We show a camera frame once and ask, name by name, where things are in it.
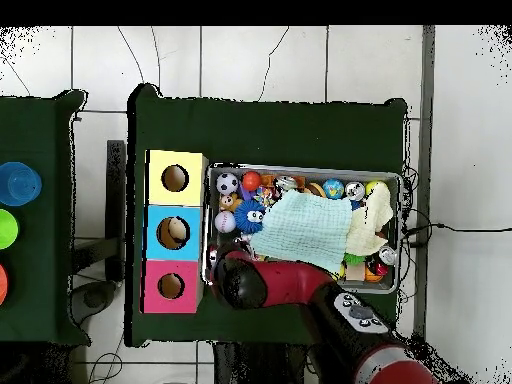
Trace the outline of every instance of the shape sorter box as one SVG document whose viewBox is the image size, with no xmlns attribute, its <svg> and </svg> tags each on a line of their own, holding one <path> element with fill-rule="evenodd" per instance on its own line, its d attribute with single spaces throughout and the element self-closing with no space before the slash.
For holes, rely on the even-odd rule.
<svg viewBox="0 0 512 384">
<path fill-rule="evenodd" d="M 193 314 L 203 296 L 203 285 L 198 284 L 199 262 L 146 261 L 144 288 L 144 313 Z M 159 288 L 162 277 L 179 276 L 182 291 L 179 297 L 168 299 Z"/>
<path fill-rule="evenodd" d="M 148 206 L 147 247 L 148 260 L 199 261 L 201 254 L 201 209 L 177 206 Z M 166 218 L 179 218 L 188 226 L 187 241 L 180 249 L 167 249 L 158 241 L 157 230 Z"/>
<path fill-rule="evenodd" d="M 197 206 L 203 204 L 205 170 L 208 160 L 201 153 L 146 151 L 148 167 L 149 204 L 169 206 Z M 179 168 L 184 173 L 184 186 L 171 191 L 165 186 L 165 172 Z"/>
<path fill-rule="evenodd" d="M 201 301 L 204 284 L 199 265 L 207 166 L 207 159 L 200 153 L 146 151 L 144 208 L 147 224 L 143 229 L 146 234 L 140 305 L 143 313 L 194 313 Z M 163 231 L 172 228 L 172 225 L 166 227 L 172 218 L 177 218 L 186 227 L 185 242 L 178 248 L 159 241 Z M 168 242 L 171 234 L 169 230 L 165 236 Z M 159 288 L 160 280 L 167 274 L 173 274 L 181 281 L 183 292 L 175 298 L 165 297 Z"/>
</svg>

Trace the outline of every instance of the metal tray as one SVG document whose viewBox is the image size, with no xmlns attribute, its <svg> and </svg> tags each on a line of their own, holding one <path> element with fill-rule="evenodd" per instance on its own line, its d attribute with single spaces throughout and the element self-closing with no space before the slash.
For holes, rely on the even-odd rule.
<svg viewBox="0 0 512 384">
<path fill-rule="evenodd" d="M 403 200 L 403 180 L 398 174 L 391 172 L 365 172 L 365 171 L 340 171 L 335 169 L 316 169 L 316 168 L 291 168 L 265 165 L 238 165 L 226 163 L 210 164 L 205 175 L 205 215 L 203 229 L 203 255 L 201 274 L 207 284 L 211 284 L 206 270 L 206 258 L 208 246 L 211 243 L 217 246 L 232 240 L 240 235 L 236 229 L 229 234 L 219 233 L 214 225 L 214 219 L 219 212 L 219 193 L 215 186 L 217 177 L 225 172 L 234 174 L 239 180 L 247 171 L 254 170 L 260 174 L 275 174 L 295 176 L 300 175 L 306 178 L 306 182 L 316 182 L 320 185 L 328 178 L 337 178 L 343 184 L 351 181 L 361 183 L 373 180 L 383 181 L 387 184 L 391 193 L 391 208 L 393 209 L 393 218 L 383 228 L 383 233 L 388 239 L 389 245 L 398 253 L 398 263 L 390 268 L 390 272 L 384 276 L 378 283 L 369 283 L 365 281 L 339 281 L 343 289 L 355 293 L 388 294 L 395 291 L 400 280 L 400 251 L 401 251 L 401 227 L 402 227 L 402 200 Z"/>
</svg>

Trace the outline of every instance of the circular hole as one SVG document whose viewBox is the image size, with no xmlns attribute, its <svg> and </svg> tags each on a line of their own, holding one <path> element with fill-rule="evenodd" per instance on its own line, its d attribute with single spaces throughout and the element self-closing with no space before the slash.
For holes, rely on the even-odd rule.
<svg viewBox="0 0 512 384">
<path fill-rule="evenodd" d="M 185 282 L 178 274 L 166 274 L 158 280 L 158 291 L 166 299 L 177 299 L 184 289 Z"/>
<path fill-rule="evenodd" d="M 188 173 L 180 165 L 168 166 L 162 173 L 162 184 L 169 191 L 183 191 L 188 185 Z"/>
<path fill-rule="evenodd" d="M 190 227 L 179 216 L 162 219 L 156 229 L 158 242 L 170 250 L 181 249 L 190 238 Z"/>
</svg>

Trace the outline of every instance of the yellow cube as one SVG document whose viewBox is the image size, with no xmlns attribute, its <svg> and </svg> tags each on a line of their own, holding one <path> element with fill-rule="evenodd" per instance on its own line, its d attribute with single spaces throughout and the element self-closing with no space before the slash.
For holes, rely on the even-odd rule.
<svg viewBox="0 0 512 384">
<path fill-rule="evenodd" d="M 149 204 L 201 206 L 208 160 L 201 153 L 146 151 Z"/>
</svg>

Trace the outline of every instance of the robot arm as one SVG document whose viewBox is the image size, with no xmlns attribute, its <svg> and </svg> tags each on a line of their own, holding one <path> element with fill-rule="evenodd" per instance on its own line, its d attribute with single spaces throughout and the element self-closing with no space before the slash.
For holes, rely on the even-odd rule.
<svg viewBox="0 0 512 384">
<path fill-rule="evenodd" d="M 353 384 L 439 384 L 370 307 L 319 268 L 256 261 L 243 245 L 229 244 L 217 252 L 211 279 L 217 295 L 236 309 L 307 305 Z"/>
</svg>

